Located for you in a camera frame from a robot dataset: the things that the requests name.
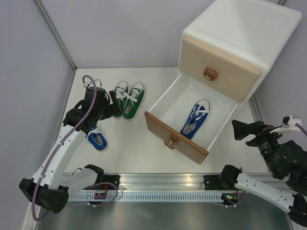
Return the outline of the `brown drawer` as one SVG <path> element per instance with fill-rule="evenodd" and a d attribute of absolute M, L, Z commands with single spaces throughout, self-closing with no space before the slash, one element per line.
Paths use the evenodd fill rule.
<path fill-rule="evenodd" d="M 192 139 L 180 130 L 194 104 L 207 99 L 211 104 L 208 120 Z M 180 74 L 149 111 L 144 113 L 148 130 L 163 141 L 173 140 L 175 150 L 201 164 L 220 135 L 238 102 L 197 81 Z"/>

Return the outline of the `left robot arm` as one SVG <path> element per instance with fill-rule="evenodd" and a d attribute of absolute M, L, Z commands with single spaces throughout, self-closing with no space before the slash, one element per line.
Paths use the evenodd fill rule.
<path fill-rule="evenodd" d="M 88 164 L 81 172 L 64 178 L 63 173 L 78 146 L 88 137 L 90 129 L 98 121 L 119 113 L 119 104 L 114 91 L 89 87 L 84 99 L 66 113 L 58 139 L 30 179 L 23 178 L 19 188 L 28 201 L 54 214 L 66 206 L 70 196 L 92 187 L 101 189 L 105 184 L 104 170 Z"/>

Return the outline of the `blue sneaker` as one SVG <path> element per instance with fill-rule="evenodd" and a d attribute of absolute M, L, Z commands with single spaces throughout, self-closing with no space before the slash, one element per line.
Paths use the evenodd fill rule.
<path fill-rule="evenodd" d="M 107 145 L 107 140 L 103 136 L 103 133 L 99 127 L 96 125 L 93 126 L 89 133 L 86 136 L 87 141 L 92 144 L 92 146 L 97 150 L 97 151 L 105 151 L 108 147 Z"/>
<path fill-rule="evenodd" d="M 207 99 L 197 101 L 188 118 L 180 130 L 180 134 L 188 139 L 192 139 L 202 125 L 208 120 L 211 110 L 211 104 Z"/>

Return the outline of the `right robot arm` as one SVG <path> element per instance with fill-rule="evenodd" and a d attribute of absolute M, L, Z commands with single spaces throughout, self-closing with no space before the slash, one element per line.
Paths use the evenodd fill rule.
<path fill-rule="evenodd" d="M 273 178 L 282 180 L 287 177 L 286 185 L 294 192 L 271 187 L 233 165 L 224 166 L 219 176 L 220 186 L 250 192 L 280 208 L 293 222 L 306 227 L 307 153 L 292 140 L 283 144 L 277 141 L 286 131 L 302 131 L 305 134 L 307 131 L 302 127 L 301 121 L 286 115 L 280 127 L 266 125 L 262 121 L 247 124 L 232 120 L 232 125 L 235 140 L 255 135 L 246 145 L 258 148 Z"/>

